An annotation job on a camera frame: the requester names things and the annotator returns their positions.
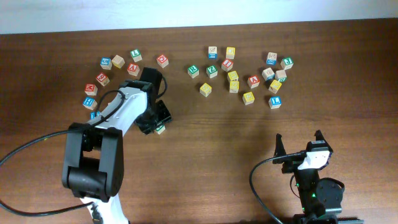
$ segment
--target wire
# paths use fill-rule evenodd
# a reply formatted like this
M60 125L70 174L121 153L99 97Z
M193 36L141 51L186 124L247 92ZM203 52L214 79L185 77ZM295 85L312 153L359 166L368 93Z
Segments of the wire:
M97 105L96 111L98 111L98 108L100 107L102 101L104 100L104 97L106 95L108 95L109 93L114 93L114 92L118 92L121 95L121 101L119 103L119 105L112 111L110 112L110 114L106 115L105 117L102 117L101 120L99 120L98 122L94 123L94 124L90 124L90 125L86 125L80 128L75 128L75 129L69 129L69 130L64 130L64 131L57 131L51 134L46 134L45 136L39 137L37 139L31 140L28 143L25 143L21 146L19 146L18 148L14 149L13 151L11 151L10 153L8 153L6 156L4 156L1 160L0 160L0 167L7 161L9 160L13 155L17 154L18 152L21 152L22 150L26 149L27 147L38 143L40 141L43 141L45 139L51 138L51 137L55 137L61 134L68 134L68 133L73 133L75 131L85 131L87 129L91 129L94 128L95 126L101 124L102 122L106 121L108 118L110 118L113 114L115 114L115 112L117 112L117 110L123 105L124 103L124 99L126 98L126 96L124 95L124 93L120 90L111 90L106 92L101 99L99 100L99 103ZM84 208L87 207L89 205L91 205L93 202L90 203L86 203L83 205L77 205L77 206L73 206L73 207L68 207L68 208L63 208L60 210L53 210L53 211L47 211L47 212L23 212L23 211L19 211L16 210L15 208L12 208L10 206L8 206L6 203L4 203L2 200L0 200L0 207L2 207L3 209L7 210L8 212L11 212L15 215L20 215L20 216L24 216L24 217L44 217L44 216L48 216L48 215L56 215L56 214L60 214L60 213L64 213L64 212L69 212L72 210L76 210L79 208Z
M293 194L296 195L296 197L300 198L293 190L293 187L292 187L293 178L294 178L294 175L292 175L292 178L290 178L290 189L292 190Z
M249 184L250 184L250 188L251 191L253 192L254 196L257 198L257 200L260 202L261 206L263 207L263 209L279 224L284 224L281 220L279 220L270 210L269 208L264 204L264 202L262 202L260 196L257 194L256 190L254 190L254 186L253 186L253 182L252 182L252 177L253 177L253 173L254 171L261 165L263 165L266 162L269 161L273 161L275 159L283 159L283 158L288 158L288 157L294 157L294 156L301 156L302 153L298 152L298 153L293 153L293 154L288 154L288 155L284 155L284 156L278 156L278 157L272 157L266 160L263 160L261 162L259 162L257 165L255 165L253 167L253 169L250 171L250 175L249 175Z
M164 76L162 76L162 78L163 78L163 81L164 81L164 91L163 91L163 93L161 93L161 94L159 94L159 95L156 96L157 99L159 99L160 97L162 97L162 96L166 93L166 90L167 90L166 78L165 78Z

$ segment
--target brown table surface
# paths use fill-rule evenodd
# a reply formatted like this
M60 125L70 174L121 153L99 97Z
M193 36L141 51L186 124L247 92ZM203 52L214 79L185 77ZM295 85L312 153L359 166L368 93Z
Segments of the brown table surface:
M207 59L207 46L218 59ZM227 46L236 47L233 70L238 94L227 90L221 69ZM86 83L100 96L135 78L122 69L103 70L101 57L118 54L158 68L169 89L162 97L174 121L161 134L143 135L132 127L124 141L121 203L133 223L237 223L270 220L249 187L249 172L272 157L275 135L288 153L304 150L322 130L335 150L320 172L346 185L341 217L366 223L398 223L398 19L294 22L172 29L104 30L0 36L0 156L43 134L86 122L82 106ZM292 57L287 81L271 110L261 71L268 52ZM155 59L168 56L160 68ZM200 74L192 79L190 65ZM216 65L209 79L205 68ZM95 81L100 72L111 83ZM247 79L258 75L254 104L245 106ZM207 82L209 97L199 93ZM61 184L65 136L40 142L1 168L0 198L20 210L39 212L81 204ZM301 213L290 191L290 175L266 164L254 185L278 217ZM1 223L91 223L87 209L52 217L18 217L0 209Z

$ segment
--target white backdrop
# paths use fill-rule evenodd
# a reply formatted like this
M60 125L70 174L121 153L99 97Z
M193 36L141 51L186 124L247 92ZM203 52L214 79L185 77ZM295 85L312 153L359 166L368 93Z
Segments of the white backdrop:
M398 16L398 0L0 0L0 34Z

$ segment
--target wooden table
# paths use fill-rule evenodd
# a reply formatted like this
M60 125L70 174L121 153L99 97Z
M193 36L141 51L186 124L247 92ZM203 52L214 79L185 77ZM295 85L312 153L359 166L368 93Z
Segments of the wooden table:
M207 46L218 46L218 60ZM221 61L236 47L233 70L238 94L229 93ZM120 191L133 223L237 223L270 220L254 198L249 172L272 157L281 133L288 153L304 150L321 129L335 150L320 172L346 185L341 217L366 223L398 222L398 20L295 22L245 26L104 30L0 36L0 156L43 134L85 122L84 86L95 82L100 96L127 78L126 66L111 71L101 57L118 54L132 62L139 49L143 67L158 68L169 90L162 97L174 121L159 135L132 127L124 141L125 174ZM261 71L268 52L294 60L270 110ZM155 59L169 57L161 69ZM198 65L200 75L187 74ZM209 79L205 68L219 73ZM95 81L109 75L105 88ZM247 79L259 75L254 104L245 106ZM207 82L209 97L199 93ZM39 212L81 202L61 184L65 136L19 153L0 171L0 198L20 210ZM278 217L301 213L289 189L290 175L267 164L254 185ZM91 223L87 209L44 218L0 210L1 223Z

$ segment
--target wooden cube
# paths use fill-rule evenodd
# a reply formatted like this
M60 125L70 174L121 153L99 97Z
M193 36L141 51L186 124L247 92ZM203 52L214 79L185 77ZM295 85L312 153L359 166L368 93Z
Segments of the wooden cube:
M188 75L190 75L192 78L197 77L199 75L199 68L196 65L192 65L188 68Z
M227 47L226 48L226 57L227 59L234 59L235 58L235 48L234 47Z
M282 62L280 63L280 66L282 66L284 70L292 68L293 67L292 58L291 57L283 58Z
M96 96L98 88L94 84L86 84L85 93L89 96Z
M268 103L271 109L276 109L280 108L280 106L282 105L282 100L280 100L279 96L273 96L269 99Z
M277 54L269 52L267 55L267 65L276 65Z
M209 59L217 59L217 47L209 47Z
M110 70L112 68L111 59L110 58L102 58L100 65L103 69Z
M90 97L86 97L85 100L83 101L83 106L85 106L90 110L93 110L97 106L97 102Z
M164 55L159 56L156 61L162 68L166 67L169 64L169 59Z
M282 84L280 82L273 80L268 90L276 94L281 86Z
M207 97L211 93L211 86L209 84L205 83L200 87L200 93Z
M134 60L134 62L138 62L138 61L142 60L141 53L138 49L130 51L130 54L131 54L131 57Z
M278 70L275 73L275 79L278 82L284 82L286 80L287 76L286 76L286 72L285 70Z
M230 93L238 93L238 91L239 91L239 81L230 81L229 92Z
M214 65L212 65L206 69L206 73L209 76L209 78L214 78L217 76L218 70Z
M129 66L127 67L127 72L130 75L137 76L139 73L139 67L138 65L134 65L133 63L130 63Z
M166 130L164 124L160 125L158 128L155 129L156 134L162 134Z
M110 82L109 78L102 72L96 77L96 79L103 86L106 86L106 84Z
M232 69L232 66L233 66L233 65L234 65L234 63L233 63L232 61L226 59L226 60L223 62L223 64L221 65L221 68L222 68L224 71L228 72L228 71L230 71L230 70Z
M243 102L245 105L249 105L251 103L254 103L254 95L252 92L245 93L243 95Z
M124 65L124 59L118 55L116 55L113 59L112 59L112 64L117 67L117 68L122 68L122 66Z
M271 79L273 79L274 77L275 77L275 73L274 73L274 71L272 70L272 68L267 68L267 69L264 69L263 71L262 71L262 77L266 80L266 81L268 81L268 80L271 80Z
M228 81L237 81L238 80L238 73L236 71L228 72L227 79Z
M255 88L259 86L259 84L260 84L260 79L257 77L257 75L253 75L248 79L248 85L250 86L250 88Z

